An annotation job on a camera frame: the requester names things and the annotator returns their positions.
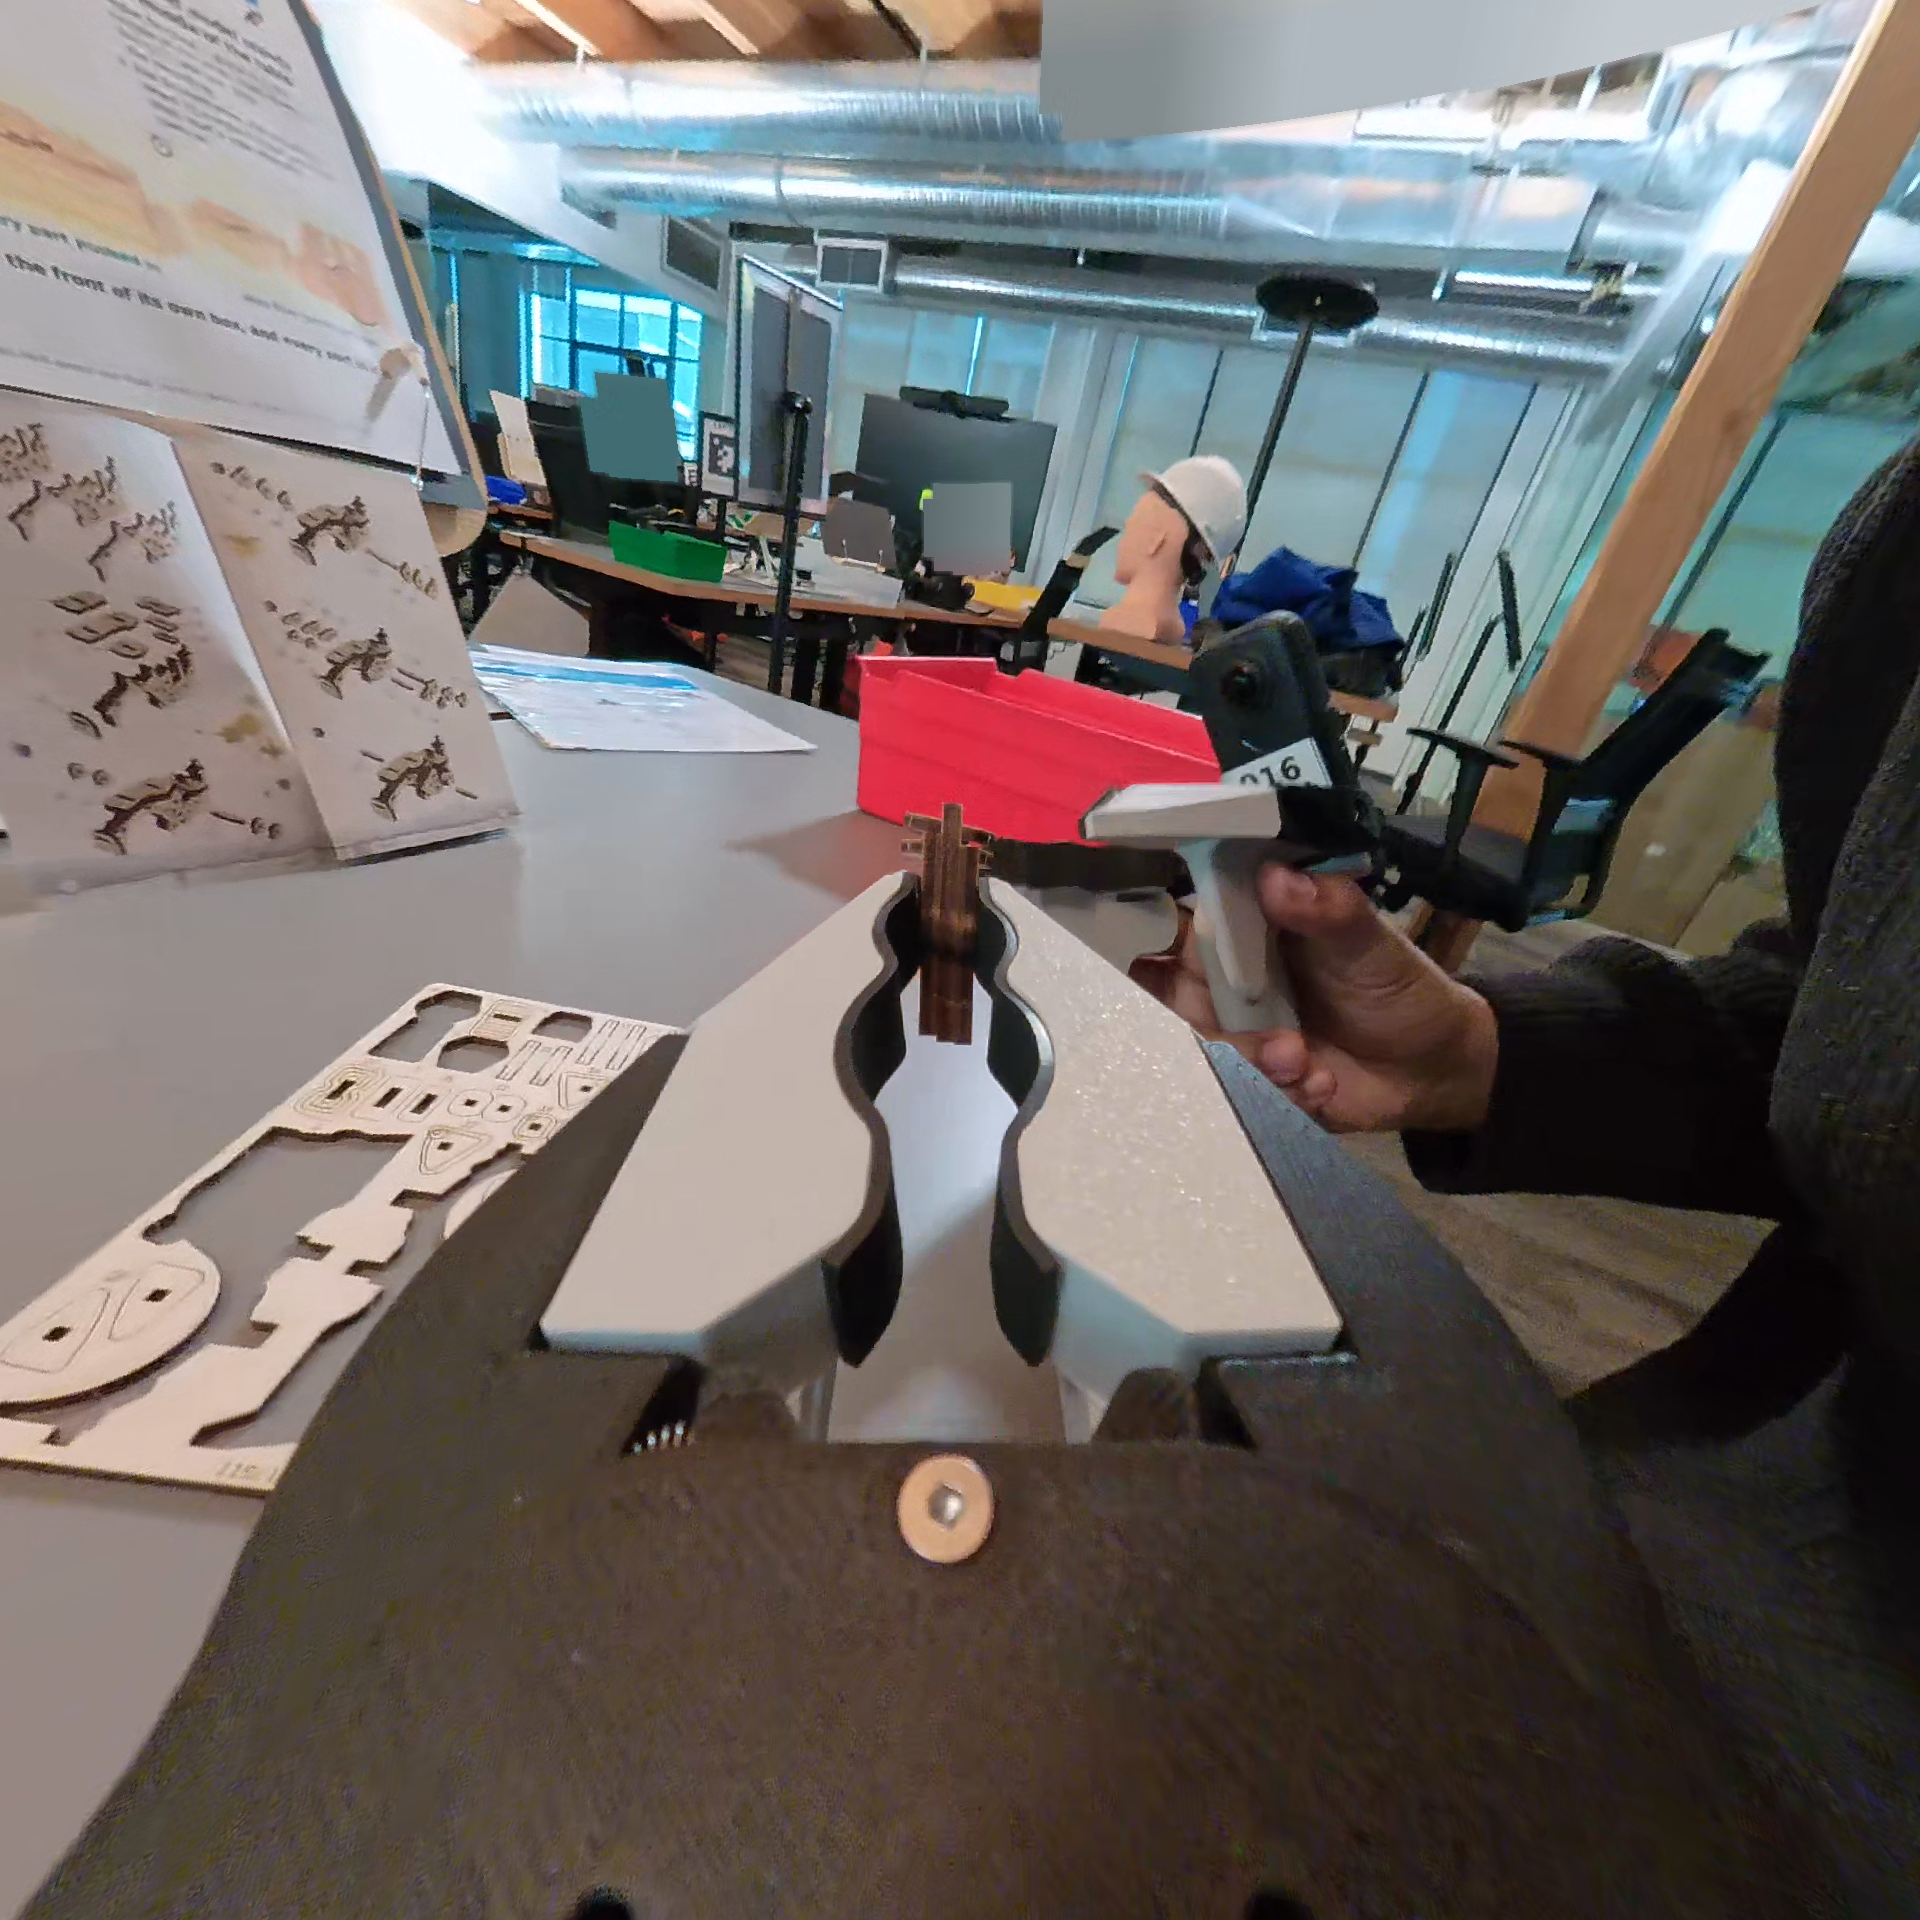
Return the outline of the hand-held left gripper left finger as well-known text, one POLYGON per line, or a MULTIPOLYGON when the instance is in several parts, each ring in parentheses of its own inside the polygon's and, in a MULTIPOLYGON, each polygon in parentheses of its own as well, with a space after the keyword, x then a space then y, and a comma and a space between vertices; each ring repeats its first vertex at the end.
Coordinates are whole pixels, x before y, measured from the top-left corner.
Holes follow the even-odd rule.
POLYGON ((564 1352, 860 1364, 904 1282, 877 1093, 905 1060, 920 880, 885 875, 690 1031, 545 1310, 564 1352))

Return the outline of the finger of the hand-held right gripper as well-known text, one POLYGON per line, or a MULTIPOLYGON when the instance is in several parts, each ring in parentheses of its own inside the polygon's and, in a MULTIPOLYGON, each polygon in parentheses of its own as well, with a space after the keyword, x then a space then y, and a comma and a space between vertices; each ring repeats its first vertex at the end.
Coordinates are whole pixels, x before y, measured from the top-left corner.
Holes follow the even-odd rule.
POLYGON ((1127 783, 1079 822, 1093 845, 1271 844, 1281 830, 1281 794, 1265 783, 1127 783))

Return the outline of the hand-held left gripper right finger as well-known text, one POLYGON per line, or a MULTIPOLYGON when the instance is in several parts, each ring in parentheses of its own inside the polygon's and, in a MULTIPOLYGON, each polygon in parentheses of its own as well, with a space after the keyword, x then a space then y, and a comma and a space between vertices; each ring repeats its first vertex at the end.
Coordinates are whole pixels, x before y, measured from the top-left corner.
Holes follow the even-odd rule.
POLYGON ((993 1300, 1087 1396, 1333 1352, 1339 1312, 1196 1031, 1002 880, 981 885, 999 1150, 993 1300))

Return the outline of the wooden puzzle model assembly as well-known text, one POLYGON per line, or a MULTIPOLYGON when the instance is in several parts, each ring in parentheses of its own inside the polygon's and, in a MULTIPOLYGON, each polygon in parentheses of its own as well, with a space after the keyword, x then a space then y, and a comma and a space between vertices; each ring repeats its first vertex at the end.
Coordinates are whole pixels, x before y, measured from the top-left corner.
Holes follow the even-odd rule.
POLYGON ((920 858, 920 1034, 970 1047, 975 1037, 981 882, 993 839, 967 822, 957 800, 908 813, 904 850, 920 858))

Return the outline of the wooden puzzle sheet with cutouts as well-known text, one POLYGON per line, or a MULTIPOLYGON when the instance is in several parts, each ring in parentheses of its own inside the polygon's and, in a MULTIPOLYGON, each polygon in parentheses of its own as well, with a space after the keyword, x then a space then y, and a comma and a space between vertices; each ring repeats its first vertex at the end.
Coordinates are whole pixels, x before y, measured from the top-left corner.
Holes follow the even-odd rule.
POLYGON ((250 1440, 316 1350, 378 1310, 418 1222, 460 1230, 672 1024, 433 983, 5 1323, 7 1469, 268 1496, 250 1440), (360 1150, 341 1200, 242 1282, 192 1206, 263 1148, 360 1150))

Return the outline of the person's right forearm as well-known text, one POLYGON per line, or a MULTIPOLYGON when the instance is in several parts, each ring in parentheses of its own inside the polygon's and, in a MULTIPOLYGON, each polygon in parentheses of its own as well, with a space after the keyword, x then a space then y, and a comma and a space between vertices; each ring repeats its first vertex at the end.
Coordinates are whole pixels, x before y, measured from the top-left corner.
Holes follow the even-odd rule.
POLYGON ((1437 1192, 1825 1216, 1859 1139, 1816 1035, 1791 1039, 1807 959, 1787 919, 1764 919, 1711 957, 1603 936, 1543 968, 1467 971, 1496 1015, 1492 1093, 1479 1119, 1401 1131, 1413 1174, 1437 1192))

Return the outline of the grey desk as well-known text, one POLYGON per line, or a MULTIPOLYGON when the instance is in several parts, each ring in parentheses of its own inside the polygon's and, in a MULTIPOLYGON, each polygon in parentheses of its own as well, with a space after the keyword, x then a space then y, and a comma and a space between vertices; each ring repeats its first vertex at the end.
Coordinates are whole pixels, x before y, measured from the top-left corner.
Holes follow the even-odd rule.
MULTIPOLYGON (((5 1315, 433 980, 690 1024, 876 877, 851 723, 754 688, 779 755, 548 752, 497 727, 519 820, 349 869, 5 877, 5 1315)), ((2 1912, 133 1763, 260 1501, 5 1469, 2 1912)))

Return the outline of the person's right hand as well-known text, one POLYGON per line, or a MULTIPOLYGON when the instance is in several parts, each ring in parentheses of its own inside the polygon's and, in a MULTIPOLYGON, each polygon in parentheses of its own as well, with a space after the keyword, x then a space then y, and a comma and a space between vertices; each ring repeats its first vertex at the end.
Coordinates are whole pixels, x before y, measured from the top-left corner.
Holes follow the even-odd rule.
POLYGON ((1477 1128, 1497 1077, 1492 1006, 1383 919, 1355 880, 1271 864, 1258 898, 1281 940, 1295 1026, 1225 1028, 1188 919, 1171 950, 1135 959, 1132 980, 1333 1134, 1477 1128))

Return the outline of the blue jacket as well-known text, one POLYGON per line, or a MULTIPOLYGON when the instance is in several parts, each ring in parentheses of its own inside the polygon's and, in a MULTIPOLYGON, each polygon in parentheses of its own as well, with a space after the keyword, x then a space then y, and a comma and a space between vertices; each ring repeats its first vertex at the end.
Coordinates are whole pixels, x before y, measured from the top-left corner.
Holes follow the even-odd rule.
POLYGON ((1317 562, 1288 546, 1255 567, 1236 567, 1211 608, 1228 630, 1273 612, 1298 616, 1327 656, 1404 646, 1385 599, 1357 587, 1355 567, 1317 562))

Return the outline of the mannequin head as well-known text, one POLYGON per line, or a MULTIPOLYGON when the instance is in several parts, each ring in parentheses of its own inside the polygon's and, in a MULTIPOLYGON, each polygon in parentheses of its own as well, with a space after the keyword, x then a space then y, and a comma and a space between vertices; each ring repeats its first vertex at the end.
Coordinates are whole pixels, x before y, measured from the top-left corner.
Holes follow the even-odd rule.
POLYGON ((1185 643, 1185 596, 1211 559, 1207 534, 1161 483, 1148 483, 1116 541, 1120 596, 1097 626, 1137 639, 1185 643))

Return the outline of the red plastic bin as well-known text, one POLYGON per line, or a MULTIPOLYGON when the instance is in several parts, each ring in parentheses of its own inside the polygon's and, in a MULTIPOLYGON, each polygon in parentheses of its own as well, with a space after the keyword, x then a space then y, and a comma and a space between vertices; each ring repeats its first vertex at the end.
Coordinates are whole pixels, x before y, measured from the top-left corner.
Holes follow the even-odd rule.
POLYGON ((858 679, 856 803, 904 826, 953 803, 965 822, 1074 844, 1129 783, 1216 783, 1201 717, 993 658, 869 656, 858 679))

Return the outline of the white hard hat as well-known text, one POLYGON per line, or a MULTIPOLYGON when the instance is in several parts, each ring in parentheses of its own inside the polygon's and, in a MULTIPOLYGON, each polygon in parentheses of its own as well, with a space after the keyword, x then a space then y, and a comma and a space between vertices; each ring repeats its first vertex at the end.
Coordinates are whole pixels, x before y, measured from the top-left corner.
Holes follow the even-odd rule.
POLYGON ((1240 551, 1251 506, 1240 469, 1219 458, 1194 452, 1156 470, 1139 472, 1144 486, 1159 491, 1188 523, 1191 539, 1204 551, 1207 567, 1240 551))

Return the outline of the black office chair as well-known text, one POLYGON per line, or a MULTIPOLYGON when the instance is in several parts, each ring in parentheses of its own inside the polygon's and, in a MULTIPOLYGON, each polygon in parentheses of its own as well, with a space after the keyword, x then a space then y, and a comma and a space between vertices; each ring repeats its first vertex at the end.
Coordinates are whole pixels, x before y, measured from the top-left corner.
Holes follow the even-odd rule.
POLYGON ((1506 933, 1585 922, 1613 867, 1629 808, 1655 778, 1724 712, 1745 708, 1764 658, 1701 634, 1671 675, 1591 752, 1555 752, 1519 738, 1484 746, 1418 727, 1431 752, 1456 756, 1448 815, 1415 819, 1408 806, 1381 820, 1376 901, 1400 911, 1410 901, 1437 915, 1492 923, 1506 933), (1543 768, 1531 822, 1505 831, 1475 820, 1492 771, 1543 768))

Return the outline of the black computer monitor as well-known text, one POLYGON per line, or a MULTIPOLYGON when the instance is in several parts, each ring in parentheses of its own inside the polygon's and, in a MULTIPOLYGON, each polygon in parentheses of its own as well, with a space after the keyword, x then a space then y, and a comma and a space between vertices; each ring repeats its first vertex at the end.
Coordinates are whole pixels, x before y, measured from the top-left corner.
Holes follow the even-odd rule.
POLYGON ((848 469, 852 499, 887 509, 900 538, 920 538, 924 491, 1003 483, 1013 491, 1013 558, 1024 567, 1056 436, 1056 426, 1045 421, 957 415, 867 392, 848 469))

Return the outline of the black pole stand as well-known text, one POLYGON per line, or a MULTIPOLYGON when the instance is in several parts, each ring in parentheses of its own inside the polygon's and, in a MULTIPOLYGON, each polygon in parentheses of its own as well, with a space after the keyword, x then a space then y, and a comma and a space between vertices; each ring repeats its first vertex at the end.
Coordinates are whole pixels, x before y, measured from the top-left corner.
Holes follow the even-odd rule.
POLYGON ((1288 364, 1277 396, 1268 410, 1255 466, 1245 477, 1249 519, 1255 515, 1267 476, 1275 462, 1283 429, 1305 374, 1305 358, 1321 338, 1347 336, 1368 330, 1379 320, 1381 302, 1376 288, 1351 274, 1333 271, 1271 271, 1255 288, 1259 306, 1258 338, 1290 336, 1288 364))

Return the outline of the blue and white paper sheet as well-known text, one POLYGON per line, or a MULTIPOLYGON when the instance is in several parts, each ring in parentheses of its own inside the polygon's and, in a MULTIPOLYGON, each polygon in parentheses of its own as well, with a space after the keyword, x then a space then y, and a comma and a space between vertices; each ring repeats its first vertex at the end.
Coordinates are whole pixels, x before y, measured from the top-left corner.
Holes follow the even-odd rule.
POLYGON ((812 743, 674 664, 613 663, 477 645, 495 708, 551 752, 801 755, 812 743))

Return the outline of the green plastic bin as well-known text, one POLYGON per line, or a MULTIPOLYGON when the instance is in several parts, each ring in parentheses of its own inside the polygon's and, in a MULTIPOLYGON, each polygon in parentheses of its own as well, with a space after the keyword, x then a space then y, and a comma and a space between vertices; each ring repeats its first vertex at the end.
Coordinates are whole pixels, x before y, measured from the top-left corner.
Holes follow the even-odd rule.
POLYGON ((680 525, 613 522, 608 546, 617 565, 677 582, 720 584, 727 574, 724 539, 680 525))

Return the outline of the tall dark screen panel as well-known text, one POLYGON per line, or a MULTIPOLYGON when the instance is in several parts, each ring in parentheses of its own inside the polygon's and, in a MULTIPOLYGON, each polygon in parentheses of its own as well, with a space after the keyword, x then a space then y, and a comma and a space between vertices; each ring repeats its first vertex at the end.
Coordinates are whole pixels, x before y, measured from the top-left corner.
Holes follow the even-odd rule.
POLYGON ((801 500, 828 499, 832 370, 847 309, 748 256, 736 259, 735 419, 738 499, 772 509, 788 493, 788 400, 807 402, 801 500))

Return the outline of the person's dark sweater torso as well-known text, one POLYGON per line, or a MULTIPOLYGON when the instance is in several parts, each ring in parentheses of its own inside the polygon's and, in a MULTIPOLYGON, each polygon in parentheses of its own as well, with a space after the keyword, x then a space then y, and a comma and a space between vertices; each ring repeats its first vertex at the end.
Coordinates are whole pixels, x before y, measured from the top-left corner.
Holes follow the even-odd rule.
POLYGON ((1626 1460, 1680 1606, 1915 1688, 1919 447, 1835 519, 1804 591, 1773 778, 1804 1010, 1859 1172, 1771 1221, 1679 1341, 1571 1400, 1626 1460))

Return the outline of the open instruction booklet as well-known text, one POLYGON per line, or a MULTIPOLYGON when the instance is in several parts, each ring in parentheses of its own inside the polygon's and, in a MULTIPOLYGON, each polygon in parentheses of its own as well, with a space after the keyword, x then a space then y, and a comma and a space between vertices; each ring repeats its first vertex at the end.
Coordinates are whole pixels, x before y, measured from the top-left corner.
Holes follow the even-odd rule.
POLYGON ((412 476, 23 391, 2 423, 2 811, 25 891, 511 828, 412 476))

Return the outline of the printed instruction sheet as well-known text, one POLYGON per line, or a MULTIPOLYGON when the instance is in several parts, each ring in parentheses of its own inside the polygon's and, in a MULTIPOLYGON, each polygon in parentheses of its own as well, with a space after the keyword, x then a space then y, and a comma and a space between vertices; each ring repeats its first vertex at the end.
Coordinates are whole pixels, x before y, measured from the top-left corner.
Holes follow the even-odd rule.
POLYGON ((474 470, 305 5, 2 5, 2 380, 474 470))

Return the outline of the silver ventilation duct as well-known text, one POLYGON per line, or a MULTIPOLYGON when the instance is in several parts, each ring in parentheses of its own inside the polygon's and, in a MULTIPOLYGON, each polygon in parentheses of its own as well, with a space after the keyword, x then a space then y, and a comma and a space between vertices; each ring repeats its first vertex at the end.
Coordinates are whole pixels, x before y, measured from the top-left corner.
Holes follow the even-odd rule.
MULTIPOLYGON (((1219 263, 1105 256, 1020 246, 895 246, 876 296, 1003 320, 1072 320, 1141 334, 1277 350, 1291 325, 1258 300, 1259 271, 1219 263)), ((1536 378, 1597 380, 1635 341, 1632 317, 1579 315, 1563 303, 1433 296, 1429 271, 1391 271, 1379 311, 1347 332, 1317 332, 1314 344, 1383 364, 1500 368, 1536 378)))
POLYGON ((1116 174, 685 150, 567 150, 560 183, 594 211, 809 232, 1401 268, 1479 253, 1563 266, 1589 239, 1600 199, 1578 179, 1475 168, 1116 174))

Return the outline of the wooden post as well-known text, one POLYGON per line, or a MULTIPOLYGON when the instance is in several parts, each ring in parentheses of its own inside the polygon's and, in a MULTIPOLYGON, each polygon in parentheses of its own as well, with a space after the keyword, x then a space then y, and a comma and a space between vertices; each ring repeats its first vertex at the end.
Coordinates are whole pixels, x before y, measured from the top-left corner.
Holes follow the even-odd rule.
POLYGON ((1841 71, 1538 672, 1519 738, 1587 743, 1919 133, 1919 5, 1883 3, 1841 71))

